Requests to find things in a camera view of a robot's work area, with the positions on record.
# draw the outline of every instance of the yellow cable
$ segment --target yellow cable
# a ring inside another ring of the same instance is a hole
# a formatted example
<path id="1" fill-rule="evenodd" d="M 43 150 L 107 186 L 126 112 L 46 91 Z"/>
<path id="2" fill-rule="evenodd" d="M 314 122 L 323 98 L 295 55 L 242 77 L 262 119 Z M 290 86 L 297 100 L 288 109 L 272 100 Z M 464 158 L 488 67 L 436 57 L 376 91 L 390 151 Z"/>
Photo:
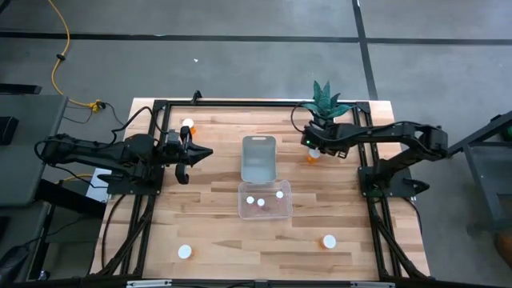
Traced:
<path id="1" fill-rule="evenodd" d="M 78 177 L 93 177 L 92 174 L 78 174 L 77 176 Z M 62 181 L 69 181 L 69 180 L 73 180 L 73 179 L 76 179 L 76 177 L 75 176 L 71 176 L 71 177 L 68 177 L 68 178 L 64 178 Z"/>
<path id="2" fill-rule="evenodd" d="M 48 2 L 54 8 L 54 10 L 57 13 L 57 15 L 60 17 L 60 19 L 62 21 L 62 24 L 64 25 L 64 28 L 66 28 L 66 38 L 67 38 L 67 40 L 66 40 L 66 47 L 64 47 L 64 50 L 61 52 L 61 55 L 63 57 L 65 57 L 68 49 L 70 48 L 70 29 L 67 26 L 66 20 L 64 20 L 64 17 L 62 16 L 61 12 L 58 10 L 56 5 L 52 2 L 52 0 L 48 0 Z M 54 85 L 54 88 L 56 89 L 56 91 L 60 95 L 64 95 L 64 93 L 58 88 L 57 83 L 55 82 L 55 74 L 57 73 L 57 69 L 58 69 L 58 67 L 61 64 L 61 61 L 62 60 L 60 58 L 57 58 L 57 61 L 56 61 L 55 65 L 54 65 L 54 68 L 51 71 L 51 83 Z M 78 101 L 75 101 L 73 99 L 70 99 L 71 103 L 79 105 L 79 106 L 89 107 L 89 108 L 91 108 L 93 110 L 93 112 L 98 112 L 99 111 L 100 107 L 98 105 L 98 101 L 99 100 L 97 100 L 96 102 L 91 102 L 91 103 L 83 103 L 83 102 L 78 102 Z"/>

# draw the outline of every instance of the black table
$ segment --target black table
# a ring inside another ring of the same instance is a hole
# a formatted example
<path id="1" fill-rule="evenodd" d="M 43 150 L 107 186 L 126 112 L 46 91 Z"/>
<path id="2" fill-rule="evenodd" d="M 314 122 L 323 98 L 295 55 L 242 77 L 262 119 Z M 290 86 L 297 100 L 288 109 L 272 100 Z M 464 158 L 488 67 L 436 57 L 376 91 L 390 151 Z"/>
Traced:
<path id="1" fill-rule="evenodd" d="M 42 237 L 30 244 L 18 282 L 38 277 L 54 206 L 100 219 L 105 211 L 104 203 L 41 179 L 45 165 L 34 145 L 58 132 L 66 104 L 67 97 L 61 95 L 0 95 L 0 115 L 18 120 L 11 144 L 0 146 L 0 216 L 9 218 L 0 239 L 0 257 L 12 246 Z"/>
<path id="2" fill-rule="evenodd" d="M 19 120 L 12 143 L 0 146 L 0 206 L 34 200 L 44 170 L 34 144 L 57 133 L 66 104 L 61 95 L 0 95 L 0 115 Z"/>

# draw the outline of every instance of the gray container lid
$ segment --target gray container lid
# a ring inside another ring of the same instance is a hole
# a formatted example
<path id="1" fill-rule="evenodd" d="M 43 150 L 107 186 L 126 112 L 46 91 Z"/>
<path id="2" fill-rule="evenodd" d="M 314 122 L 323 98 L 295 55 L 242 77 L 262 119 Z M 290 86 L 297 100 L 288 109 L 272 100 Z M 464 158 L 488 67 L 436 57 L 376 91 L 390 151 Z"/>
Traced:
<path id="1" fill-rule="evenodd" d="M 273 182 L 278 177 L 272 136 L 245 136 L 242 140 L 242 180 Z"/>

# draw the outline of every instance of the bottle cap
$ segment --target bottle cap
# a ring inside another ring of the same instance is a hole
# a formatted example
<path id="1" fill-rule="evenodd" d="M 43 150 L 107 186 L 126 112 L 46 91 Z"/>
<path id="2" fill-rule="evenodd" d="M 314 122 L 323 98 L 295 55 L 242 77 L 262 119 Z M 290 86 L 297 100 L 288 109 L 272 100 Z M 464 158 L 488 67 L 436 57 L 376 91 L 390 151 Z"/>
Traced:
<path id="1" fill-rule="evenodd" d="M 327 249 L 333 249 L 336 247 L 336 238 L 333 235 L 326 235 L 322 240 L 322 244 Z"/>
<path id="2" fill-rule="evenodd" d="M 191 255 L 192 255 L 192 247 L 190 247 L 188 245 L 182 245 L 181 247 L 179 247 L 178 256 L 181 259 L 187 259 Z"/>

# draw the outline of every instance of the black metal frame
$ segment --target black metal frame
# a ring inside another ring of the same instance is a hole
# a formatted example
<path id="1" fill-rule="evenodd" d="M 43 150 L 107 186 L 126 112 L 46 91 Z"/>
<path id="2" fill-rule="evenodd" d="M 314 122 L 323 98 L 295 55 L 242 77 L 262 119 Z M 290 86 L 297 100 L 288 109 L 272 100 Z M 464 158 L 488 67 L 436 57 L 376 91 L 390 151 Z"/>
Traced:
<path id="1" fill-rule="evenodd" d="M 50 228 L 51 220 L 54 217 L 54 213 L 55 205 L 51 205 L 50 210 L 46 215 L 45 222 L 43 224 L 41 240 L 39 240 L 35 248 L 34 260 L 32 261 L 32 265 L 30 266 L 29 274 L 27 277 L 28 280 L 39 279 L 39 275 L 42 271 L 42 267 L 46 259 L 46 253 L 48 252 L 48 248 L 50 247 L 50 244 L 46 242 L 46 236 L 48 235 L 48 231 Z"/>
<path id="2" fill-rule="evenodd" d="M 106 208 L 105 203 L 80 195 L 45 179 L 39 181 L 34 199 L 100 219 L 103 219 Z"/>
<path id="3" fill-rule="evenodd" d="M 507 217 L 506 213 L 503 211 L 502 205 L 500 203 L 501 196 L 510 196 L 510 194 L 504 194 L 504 191 L 499 190 L 490 190 L 486 189 L 483 185 L 483 175 L 480 174 L 478 170 L 478 164 L 474 159 L 474 147 L 482 147 L 482 146 L 504 146 L 511 147 L 512 142 L 484 142 L 485 140 L 495 136 L 500 133 L 502 130 L 512 126 L 512 111 L 507 114 L 500 115 L 496 118 L 493 118 L 489 124 L 484 127 L 476 130 L 471 135 L 465 137 L 461 141 L 453 144 L 448 148 L 449 156 L 453 156 L 456 153 L 464 152 L 466 156 L 467 164 L 470 168 L 471 175 L 473 176 L 473 180 L 477 186 L 477 188 L 483 194 L 487 208 L 490 214 L 490 224 L 474 224 L 467 227 L 467 230 L 470 234 L 476 234 L 480 231 L 490 231 L 495 232 L 499 230 L 503 230 L 506 228 L 512 227 L 512 218 Z"/>
<path id="4" fill-rule="evenodd" d="M 243 106 L 243 107 L 295 107 L 297 103 L 302 100 L 264 100 L 264 101 L 230 101 L 228 100 L 198 100 L 201 98 L 199 91 L 193 97 L 193 100 L 155 100 L 154 111 L 163 111 L 162 129 L 167 130 L 169 128 L 170 113 L 173 106 Z M 367 126 L 373 125 L 371 118 L 370 105 L 368 102 L 340 102 L 340 104 L 355 104 L 351 110 L 354 114 L 354 124 L 360 126 L 361 120 L 360 115 L 364 116 Z M 148 133 L 154 135 L 156 120 L 151 120 L 150 128 Z M 164 143 L 165 135 L 160 135 L 160 143 Z M 370 145 L 371 155 L 374 162 L 378 160 L 378 150 L 375 144 Z M 366 158 L 366 151 L 363 144 L 358 144 L 358 152 L 362 167 L 368 166 L 368 160 Z M 148 197 L 146 208 L 139 217 L 139 211 L 141 209 L 143 197 Z M 100 270 L 96 274 L 88 275 L 85 278 L 80 279 L 63 279 L 63 280 L 49 280 L 43 282 L 32 282 L 32 283 L 19 283 L 16 287 L 76 287 L 85 286 L 85 284 L 94 283 L 95 287 L 124 287 L 127 281 L 142 280 L 142 272 L 146 260 L 146 252 L 151 228 L 151 219 L 153 216 L 154 205 L 156 202 L 155 195 L 143 196 L 136 195 L 134 206 L 132 208 L 132 215 L 130 218 L 129 233 L 125 242 L 121 245 L 116 255 L 108 262 L 106 268 Z M 463 287 L 472 286 L 468 284 L 454 283 L 454 282 L 440 282 L 433 278 L 423 277 L 421 273 L 414 274 L 411 278 L 401 277 L 401 264 L 407 270 L 411 262 L 406 259 L 405 254 L 400 249 L 399 245 L 394 240 L 393 227 L 391 225 L 390 210 L 386 198 L 381 200 L 382 218 L 377 215 L 375 203 L 372 201 L 372 197 L 366 197 L 366 203 L 369 211 L 370 227 L 372 233 L 372 239 L 374 243 L 375 261 L 378 269 L 378 282 L 370 282 L 376 284 L 381 282 L 382 284 L 389 283 L 393 286 L 396 283 L 396 287 Z M 129 273 L 129 264 L 132 256 L 132 246 L 137 236 L 142 233 L 138 257 L 136 266 L 132 273 Z M 382 244 L 380 235 L 388 242 L 390 246 L 390 254 L 392 261 L 393 275 L 391 276 L 384 262 Z M 114 276 L 113 273 L 116 271 L 119 265 L 121 266 L 120 275 Z M 219 280 L 219 279 L 172 279 L 173 286 L 185 285 L 185 286 L 229 286 L 235 283 L 253 283 L 254 287 L 289 287 L 289 286 L 300 286 L 300 287 L 340 287 L 340 286 L 361 286 L 363 283 L 368 282 L 348 282 L 348 281 L 257 281 L 257 280 Z"/>

